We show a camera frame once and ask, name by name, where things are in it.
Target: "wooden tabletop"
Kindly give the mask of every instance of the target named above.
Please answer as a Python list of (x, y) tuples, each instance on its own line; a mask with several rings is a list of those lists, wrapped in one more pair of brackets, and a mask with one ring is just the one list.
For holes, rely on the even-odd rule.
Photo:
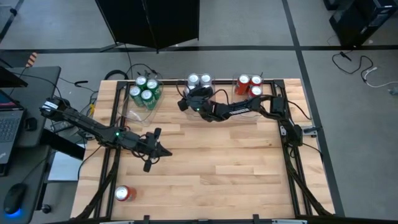
[[(288, 99), (309, 114), (300, 79), (284, 81)], [(116, 83), (102, 81), (99, 89), (94, 119), (105, 125), (109, 125)], [(231, 85), (216, 89), (232, 93)], [(267, 86), (263, 89), (265, 94), (271, 93)], [(114, 200), (112, 220), (142, 220), (144, 215), (150, 215), (151, 220), (252, 219), (253, 214), (260, 218), (294, 217), (276, 121), (234, 117), (222, 123), (207, 123), (188, 118), (178, 109), (181, 97), (175, 86), (165, 86), (163, 95), (149, 126), (130, 120), (127, 125), (137, 134), (162, 128), (160, 142), (173, 156), (161, 158), (146, 173), (140, 159), (122, 151), (116, 185), (134, 187), (137, 198), (132, 202)], [(226, 103), (225, 95), (217, 94), (216, 101)], [(296, 124), (312, 124), (294, 105), (290, 110)], [(305, 136), (303, 141), (317, 147), (316, 138)], [(97, 147), (97, 143), (89, 142), (85, 157)], [(333, 213), (319, 152), (307, 146), (299, 150), (308, 188)], [(97, 191), (103, 157), (104, 149), (100, 149), (82, 167), (71, 217), (81, 213)], [(302, 194), (297, 185), (296, 189), (304, 214)], [(102, 215), (107, 197), (106, 192)]]

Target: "black computer tower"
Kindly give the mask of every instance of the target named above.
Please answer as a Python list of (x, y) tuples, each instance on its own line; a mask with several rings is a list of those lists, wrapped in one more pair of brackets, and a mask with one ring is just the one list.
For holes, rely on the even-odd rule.
[(340, 1), (344, 0), (323, 0), (328, 10), (336, 10), (339, 6)]
[(397, 9), (394, 0), (343, 1), (330, 18), (330, 24), (342, 46), (360, 46)]

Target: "soda can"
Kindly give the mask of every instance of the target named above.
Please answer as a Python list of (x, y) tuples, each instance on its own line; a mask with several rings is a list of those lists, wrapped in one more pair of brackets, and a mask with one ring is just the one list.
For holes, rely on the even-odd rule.
[(247, 75), (241, 75), (236, 82), (235, 93), (243, 95), (248, 91), (250, 78)]
[(137, 197), (137, 190), (122, 185), (115, 190), (114, 197), (120, 202), (130, 202)]
[(155, 108), (156, 99), (150, 90), (144, 90), (141, 93), (141, 98), (148, 110), (153, 110)]
[(203, 74), (200, 77), (200, 85), (201, 86), (211, 85), (211, 76), (209, 74)]
[(136, 80), (136, 84), (141, 90), (146, 90), (147, 89), (147, 78), (138, 77)]
[(147, 88), (154, 94), (156, 100), (160, 98), (162, 93), (160, 92), (159, 84), (156, 80), (154, 79), (148, 80)]
[(253, 75), (250, 79), (250, 87), (261, 86), (262, 78), (258, 75)]
[(185, 95), (188, 95), (189, 92), (191, 90), (193, 90), (194, 88), (195, 88), (195, 86), (193, 86), (193, 85), (185, 86), (185, 89), (184, 89)]
[(199, 85), (200, 79), (196, 73), (192, 73), (188, 76), (188, 85)]
[(262, 95), (262, 89), (260, 86), (254, 86), (250, 89), (249, 94), (248, 94), (248, 98), (254, 98), (256, 96), (261, 96)]
[(137, 106), (143, 107), (145, 106), (144, 102), (141, 99), (141, 89), (138, 86), (134, 86), (130, 90), (130, 96), (134, 100)]

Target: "computer mouse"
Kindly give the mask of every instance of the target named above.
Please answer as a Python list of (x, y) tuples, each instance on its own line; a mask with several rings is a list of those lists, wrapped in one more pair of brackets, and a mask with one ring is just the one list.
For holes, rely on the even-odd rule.
[(4, 212), (7, 214), (14, 214), (20, 209), (21, 203), (24, 199), (26, 184), (19, 183), (13, 185), (4, 199)]

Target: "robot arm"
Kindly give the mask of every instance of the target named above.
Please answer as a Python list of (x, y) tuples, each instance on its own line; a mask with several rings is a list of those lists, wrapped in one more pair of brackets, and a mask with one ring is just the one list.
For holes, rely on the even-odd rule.
[[(302, 129), (290, 119), (285, 98), (281, 96), (262, 95), (250, 100), (227, 105), (209, 100), (212, 96), (213, 90), (211, 88), (202, 88), (199, 86), (194, 88), (185, 98), (181, 99), (178, 102), (178, 106), (181, 111), (189, 108), (193, 109), (207, 122), (226, 121), (231, 116), (255, 111), (265, 118), (280, 121), (286, 130), (289, 143), (294, 146), (302, 146)], [(268, 111), (261, 105), (264, 101), (270, 101)]]
[(145, 138), (142, 139), (140, 135), (126, 131), (124, 128), (102, 125), (70, 107), (69, 101), (56, 96), (47, 98), (40, 110), (45, 118), (53, 121), (67, 121), (94, 135), (101, 146), (110, 148), (121, 146), (131, 151), (133, 155), (145, 161), (145, 172), (150, 171), (153, 159), (172, 155), (157, 141), (161, 132), (160, 128), (156, 128), (154, 133), (146, 133)]

